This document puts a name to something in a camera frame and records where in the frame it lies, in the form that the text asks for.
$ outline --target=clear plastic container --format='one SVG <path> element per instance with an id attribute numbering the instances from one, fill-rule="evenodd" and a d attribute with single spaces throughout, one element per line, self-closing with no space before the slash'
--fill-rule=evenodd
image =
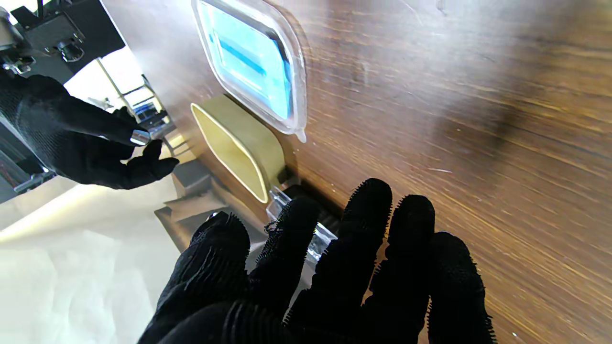
<path id="1" fill-rule="evenodd" d="M 306 73 L 289 22 L 263 0 L 193 0 L 200 39 L 221 85 L 255 114 L 306 142 Z"/>
<path id="2" fill-rule="evenodd" d="M 280 211 L 291 201 L 291 198 L 277 187 L 273 187 L 270 191 L 270 198 L 272 201 L 268 204 L 266 212 L 270 221 L 276 221 L 278 220 L 278 216 L 280 216 Z M 325 249 L 327 249 L 327 246 L 329 246 L 329 243 L 335 239 L 338 239 L 338 237 L 325 228 L 324 225 L 317 223 L 315 235 L 308 245 L 306 261 L 311 263 L 312 266 L 316 265 L 323 252 L 325 252 Z"/>

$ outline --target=black glove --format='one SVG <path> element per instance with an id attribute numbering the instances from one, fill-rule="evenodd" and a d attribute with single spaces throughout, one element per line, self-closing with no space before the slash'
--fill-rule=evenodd
<path id="1" fill-rule="evenodd" d="M 396 208 L 387 260 L 362 305 L 391 202 L 390 187 L 377 179 L 355 191 L 338 239 L 284 324 L 316 225 L 316 205 L 302 198 L 283 210 L 249 276 L 247 233 L 237 218 L 219 213 L 179 258 L 139 343 L 416 343 L 430 296 L 431 343 L 495 343 L 469 251 L 459 238 L 434 234 L 434 209 L 423 196 L 407 196 Z"/>
<path id="2" fill-rule="evenodd" d="M 162 142 L 124 165 L 149 134 L 127 109 L 109 114 L 70 96 L 62 84 L 40 75 L 0 75 L 0 120 L 52 171 L 82 184 L 133 189 L 167 176 L 178 164 L 159 160 Z"/>

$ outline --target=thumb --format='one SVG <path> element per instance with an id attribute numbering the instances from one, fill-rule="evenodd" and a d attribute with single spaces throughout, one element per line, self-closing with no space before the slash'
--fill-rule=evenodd
<path id="1" fill-rule="evenodd" d="M 128 146 L 145 146 L 151 140 L 149 132 L 119 116 L 69 95 L 62 97 L 58 107 L 60 125 L 66 130 L 102 137 Z"/>

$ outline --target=finger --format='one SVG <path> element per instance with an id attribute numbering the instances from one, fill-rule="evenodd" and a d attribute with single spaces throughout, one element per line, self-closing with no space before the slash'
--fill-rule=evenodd
<path id="1" fill-rule="evenodd" d="M 234 215 L 219 212 L 193 235 L 162 291 L 141 343 L 157 343 L 197 311 L 244 298 L 249 239 Z"/>
<path id="2" fill-rule="evenodd" d="M 467 246 L 440 232 L 434 234 L 429 250 L 430 343 L 495 343 L 485 287 Z"/>
<path id="3" fill-rule="evenodd" d="M 389 246 L 372 278 L 362 307 L 363 335 L 385 343 L 417 343 L 429 301 L 427 245 L 435 212 L 424 196 L 410 195 L 396 208 L 389 228 Z"/>
<path id="4" fill-rule="evenodd" d="M 297 288 L 312 240 L 318 205 L 309 198 L 296 198 L 267 227 L 269 237 L 249 275 L 251 298 L 274 315 L 283 317 Z"/>
<path id="5" fill-rule="evenodd" d="M 203 308 L 162 338 L 147 332 L 138 344 L 290 344 L 297 343 L 281 321 L 265 309 L 244 301 Z"/>
<path id="6" fill-rule="evenodd" d="M 113 115 L 115 115 L 117 118 L 123 119 L 126 122 L 136 123 L 136 119 L 130 114 L 129 111 L 127 111 L 127 107 L 122 107 L 113 111 Z"/>
<path id="7" fill-rule="evenodd" d="M 312 287 L 300 293 L 290 311 L 290 326 L 333 329 L 339 334 L 353 330 L 376 251 L 383 241 L 392 198 L 391 188 L 378 179 L 368 179 L 353 193 L 338 239 L 319 260 Z"/>
<path id="8" fill-rule="evenodd" d="M 69 95 L 61 97 L 57 111 L 58 122 L 66 130 L 106 138 L 128 146 L 144 146 L 151 140 L 149 132 L 135 122 L 113 116 Z"/>
<path id="9" fill-rule="evenodd" d="M 135 189 L 153 183 L 172 173 L 179 163 L 178 159 L 157 160 L 162 150 L 162 142 L 153 141 L 143 155 L 124 165 L 118 160 L 92 160 L 88 167 L 88 184 L 97 184 L 112 189 Z"/>

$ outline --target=fingertip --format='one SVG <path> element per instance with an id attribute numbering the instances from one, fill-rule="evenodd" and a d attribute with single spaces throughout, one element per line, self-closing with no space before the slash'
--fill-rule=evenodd
<path id="1" fill-rule="evenodd" d="M 162 154 L 162 144 L 161 140 L 153 140 L 151 141 L 143 150 L 143 157 L 147 159 L 159 159 L 159 156 Z"/>
<path id="2" fill-rule="evenodd" d="M 250 247 L 244 224 L 236 215 L 224 211 L 208 219 L 195 231 L 190 245 L 199 243 L 229 250 L 231 254 L 245 259 Z"/>
<path id="3" fill-rule="evenodd" d="M 398 204 L 391 219 L 389 242 L 411 246 L 422 251 L 435 227 L 435 210 L 425 196 L 408 195 Z"/>
<path id="4" fill-rule="evenodd" d="M 360 219 L 372 226 L 386 228 L 393 192 L 384 181 L 376 178 L 363 182 L 346 205 L 343 220 Z"/>
<path id="5" fill-rule="evenodd" d="M 315 201 L 308 197 L 298 197 L 283 208 L 277 225 L 286 228 L 306 228 L 314 232 L 320 211 Z"/>
<path id="6" fill-rule="evenodd" d="M 461 296 L 484 291 L 468 246 L 459 237 L 438 232 L 433 235 L 429 249 L 434 293 Z"/>

